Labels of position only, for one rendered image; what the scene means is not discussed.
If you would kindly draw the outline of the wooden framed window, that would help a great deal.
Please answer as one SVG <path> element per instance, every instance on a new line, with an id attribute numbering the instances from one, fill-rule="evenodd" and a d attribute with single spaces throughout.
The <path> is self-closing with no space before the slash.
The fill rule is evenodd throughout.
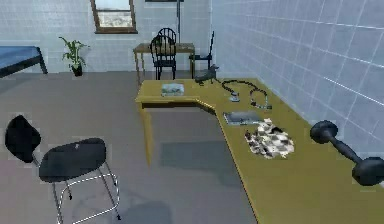
<path id="1" fill-rule="evenodd" d="M 96 34 L 137 34 L 133 0 L 90 0 Z"/>

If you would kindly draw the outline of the checkered cloth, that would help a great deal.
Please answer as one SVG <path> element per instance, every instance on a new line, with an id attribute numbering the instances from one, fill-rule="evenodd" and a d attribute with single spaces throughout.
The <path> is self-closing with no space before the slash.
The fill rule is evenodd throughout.
<path id="1" fill-rule="evenodd" d="M 269 118 L 259 122 L 254 132 L 246 131 L 245 140 L 252 153 L 267 159 L 286 158 L 294 152 L 293 140 Z"/>

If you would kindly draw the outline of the brown wooden table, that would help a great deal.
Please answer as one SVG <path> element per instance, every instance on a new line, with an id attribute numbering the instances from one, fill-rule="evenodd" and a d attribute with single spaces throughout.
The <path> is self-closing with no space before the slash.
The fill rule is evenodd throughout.
<path id="1" fill-rule="evenodd" d="M 149 49 L 150 43 L 140 43 L 133 49 L 133 56 L 135 61 L 135 70 L 137 76 L 137 82 L 141 83 L 141 76 L 145 75 L 145 63 L 144 55 L 151 54 Z M 195 54 L 195 46 L 193 43 L 176 43 L 176 55 L 177 54 Z"/>

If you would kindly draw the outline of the olive L-shaped desk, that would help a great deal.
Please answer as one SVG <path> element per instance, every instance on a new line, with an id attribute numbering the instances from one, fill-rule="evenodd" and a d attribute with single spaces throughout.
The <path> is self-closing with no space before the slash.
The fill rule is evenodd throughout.
<path id="1" fill-rule="evenodd" d="M 384 188 L 363 187 L 351 177 L 353 163 L 331 144 L 317 144 L 309 135 L 311 125 L 273 92 L 269 111 L 258 109 L 261 118 L 285 130 L 294 141 L 294 152 L 286 159 L 266 159 L 253 154 L 244 133 L 251 126 L 231 126 L 223 114 L 249 111 L 250 97 L 245 87 L 236 87 L 240 101 L 229 101 L 221 85 L 202 86 L 181 79 L 182 96 L 163 97 L 164 80 L 145 80 L 135 99 L 141 115 L 146 159 L 153 154 L 150 107 L 200 105 L 215 112 L 232 159 L 241 178 L 258 224 L 384 224 Z"/>

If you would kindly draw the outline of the black spindle-back chair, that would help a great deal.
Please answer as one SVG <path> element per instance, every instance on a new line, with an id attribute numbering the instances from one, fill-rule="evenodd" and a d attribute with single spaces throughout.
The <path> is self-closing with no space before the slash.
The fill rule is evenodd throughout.
<path id="1" fill-rule="evenodd" d="M 172 69 L 172 78 L 175 78 L 176 42 L 169 36 L 157 35 L 152 39 L 149 49 L 156 71 L 156 79 L 161 79 L 161 73 L 165 67 Z"/>
<path id="2" fill-rule="evenodd" d="M 176 43 L 176 33 L 173 29 L 171 29 L 169 27 L 162 28 L 158 31 L 158 34 L 163 35 L 163 36 L 167 36 L 171 39 L 171 42 L 173 44 Z"/>

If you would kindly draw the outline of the black dumbbell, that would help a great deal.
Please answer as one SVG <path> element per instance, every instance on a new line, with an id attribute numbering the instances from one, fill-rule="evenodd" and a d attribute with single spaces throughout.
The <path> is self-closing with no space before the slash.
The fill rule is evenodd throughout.
<path id="1" fill-rule="evenodd" d="M 338 140 L 338 127 L 331 121 L 322 120 L 310 129 L 310 137 L 318 144 L 330 142 L 344 157 L 355 163 L 351 171 L 353 179 L 361 186 L 374 186 L 384 182 L 384 159 L 367 157 L 362 159 L 343 141 Z"/>

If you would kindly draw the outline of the dark dog figurine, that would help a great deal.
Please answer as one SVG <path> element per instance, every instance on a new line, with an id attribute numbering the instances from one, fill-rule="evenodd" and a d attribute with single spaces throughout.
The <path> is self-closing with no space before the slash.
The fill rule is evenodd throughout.
<path id="1" fill-rule="evenodd" d="M 202 76 L 196 76 L 194 78 L 194 81 L 198 83 L 199 85 L 202 85 L 204 81 L 210 80 L 212 81 L 213 79 L 216 78 L 216 70 L 218 69 L 218 66 L 215 64 L 211 65 L 206 73 Z"/>

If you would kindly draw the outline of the blue bed with black frame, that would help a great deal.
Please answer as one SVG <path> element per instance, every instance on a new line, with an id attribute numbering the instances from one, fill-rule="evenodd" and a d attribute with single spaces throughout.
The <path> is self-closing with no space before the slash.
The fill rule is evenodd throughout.
<path id="1" fill-rule="evenodd" d="M 40 65 L 43 74 L 47 68 L 41 49 L 37 46 L 0 46 L 0 78 L 28 67 Z"/>

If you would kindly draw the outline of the black chair with metal legs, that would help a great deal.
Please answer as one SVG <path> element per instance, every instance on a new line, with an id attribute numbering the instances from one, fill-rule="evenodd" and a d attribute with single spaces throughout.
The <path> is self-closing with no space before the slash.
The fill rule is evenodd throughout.
<path id="1" fill-rule="evenodd" d="M 106 144 L 103 139 L 92 137 L 77 142 L 51 148 L 41 161 L 34 151 L 41 143 L 41 135 L 23 115 L 11 119 L 5 129 L 4 144 L 6 149 L 20 161 L 33 163 L 38 168 L 41 181 L 52 186 L 57 210 L 57 224 L 64 224 L 62 214 L 63 197 L 68 193 L 72 199 L 71 187 L 82 182 L 101 178 L 111 200 L 112 207 L 88 216 L 72 224 L 81 224 L 95 217 L 114 211 L 117 219 L 120 190 L 117 176 L 111 172 L 107 163 Z"/>

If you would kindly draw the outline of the black floor lamp pole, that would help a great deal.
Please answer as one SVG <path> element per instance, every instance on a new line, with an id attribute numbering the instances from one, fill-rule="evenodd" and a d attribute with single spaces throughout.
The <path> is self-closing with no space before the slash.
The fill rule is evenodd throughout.
<path id="1" fill-rule="evenodd" d="M 178 42 L 180 43 L 180 30 L 181 30 L 181 0 L 176 0 L 176 17 L 177 17 L 177 35 Z"/>

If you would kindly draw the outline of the green potted house plant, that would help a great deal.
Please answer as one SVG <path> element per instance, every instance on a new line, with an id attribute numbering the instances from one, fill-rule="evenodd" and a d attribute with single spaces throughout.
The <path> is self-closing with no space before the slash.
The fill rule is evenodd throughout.
<path id="1" fill-rule="evenodd" d="M 84 58 L 80 55 L 80 50 L 86 47 L 86 44 L 78 40 L 68 41 L 61 37 L 68 51 L 62 55 L 62 59 L 69 61 L 68 67 L 73 72 L 75 77 L 83 75 L 83 67 L 86 65 Z"/>

